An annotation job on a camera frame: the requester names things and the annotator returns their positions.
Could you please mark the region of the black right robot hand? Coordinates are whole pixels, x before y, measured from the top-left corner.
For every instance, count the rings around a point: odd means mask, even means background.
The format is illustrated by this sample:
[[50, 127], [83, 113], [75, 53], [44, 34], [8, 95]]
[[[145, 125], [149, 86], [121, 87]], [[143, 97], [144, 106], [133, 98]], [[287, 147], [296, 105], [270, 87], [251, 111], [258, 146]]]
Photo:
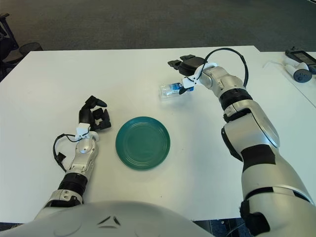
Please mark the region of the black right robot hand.
[[182, 85], [179, 87], [179, 95], [190, 91], [197, 85], [198, 75], [197, 69], [203, 66], [207, 61], [201, 57], [194, 55], [181, 56], [180, 60], [172, 60], [167, 62], [170, 67], [177, 70], [184, 76]]

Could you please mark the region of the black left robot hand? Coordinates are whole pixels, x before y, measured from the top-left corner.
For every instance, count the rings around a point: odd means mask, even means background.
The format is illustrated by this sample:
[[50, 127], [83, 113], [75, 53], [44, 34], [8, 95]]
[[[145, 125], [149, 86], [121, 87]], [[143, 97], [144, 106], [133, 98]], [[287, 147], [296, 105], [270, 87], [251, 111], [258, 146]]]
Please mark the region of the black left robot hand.
[[91, 95], [79, 111], [79, 123], [89, 124], [90, 131], [110, 128], [110, 116], [106, 107], [104, 101]]

